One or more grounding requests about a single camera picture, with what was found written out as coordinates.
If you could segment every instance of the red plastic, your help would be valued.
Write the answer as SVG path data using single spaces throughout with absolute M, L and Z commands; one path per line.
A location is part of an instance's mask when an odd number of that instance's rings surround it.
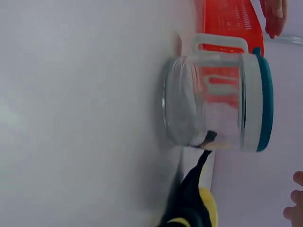
M 262 29 L 250 0 L 204 1 L 201 9 L 204 15 L 203 33 L 241 37 L 246 40 L 250 53 L 259 47 L 261 54 L 264 54 Z M 243 52 L 238 48 L 208 44 L 204 44 L 203 48 L 209 51 Z

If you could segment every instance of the finger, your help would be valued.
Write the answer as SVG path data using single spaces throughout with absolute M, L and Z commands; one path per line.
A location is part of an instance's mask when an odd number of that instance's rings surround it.
M 283 31 L 283 28 L 286 24 L 286 20 L 287 20 L 287 0 L 282 0 L 282 14 L 283 14 L 283 17 L 282 18 L 277 18 L 277 21 L 276 21 L 276 32 L 275 34 L 277 36 L 280 36 L 282 31 Z
M 278 21 L 278 18 L 273 16 L 270 20 L 270 35 L 269 37 L 271 39 L 274 39 L 276 37 L 276 34 L 277 34 L 277 21 Z
M 303 205 L 303 192 L 298 191 L 298 190 L 294 190 L 291 194 L 290 194 L 290 198 L 292 199 L 292 201 L 296 204 L 296 205 Z
M 271 14 L 268 18 L 268 34 L 271 39 L 274 39 L 276 36 L 276 26 L 275 26 L 276 17 Z
M 283 18 L 283 5 L 282 0 L 271 0 L 271 9 L 273 12 L 273 15 L 275 15 L 277 18 Z
M 293 218 L 295 212 L 295 207 L 286 207 L 283 211 L 283 216 L 287 220 L 291 220 Z
M 266 18 L 266 2 L 265 0 L 260 0 L 263 16 Z
M 294 181 L 303 186 L 303 171 L 298 171 L 294 174 Z

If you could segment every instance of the transparent container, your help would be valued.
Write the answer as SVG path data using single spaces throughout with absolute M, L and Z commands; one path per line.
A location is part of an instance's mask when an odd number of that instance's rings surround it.
M 264 99 L 257 56 L 194 51 L 195 55 L 170 59 L 165 66 L 162 107 L 169 137 L 179 145 L 204 149 L 265 149 L 273 109 L 265 113 L 263 105 L 270 104 Z M 271 90 L 272 105 L 272 84 L 266 89 Z

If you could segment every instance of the clear plastic pitcher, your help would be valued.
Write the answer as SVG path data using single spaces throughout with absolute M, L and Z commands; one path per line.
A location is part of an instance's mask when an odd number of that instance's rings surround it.
M 237 47 L 244 54 L 198 50 Z M 273 87 L 266 59 L 245 40 L 198 34 L 193 56 L 166 63 L 163 113 L 169 137 L 182 146 L 262 151 L 273 122 Z

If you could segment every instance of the yellow object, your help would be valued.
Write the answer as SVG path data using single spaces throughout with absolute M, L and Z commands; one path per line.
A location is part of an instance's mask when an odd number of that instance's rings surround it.
M 218 208 L 213 195 L 206 188 L 200 188 L 200 197 L 208 210 L 212 227 L 218 227 Z
M 190 227 L 189 222 L 184 218 L 174 218 L 167 223 L 171 223 L 171 222 L 180 223 L 180 224 L 184 225 L 184 227 Z

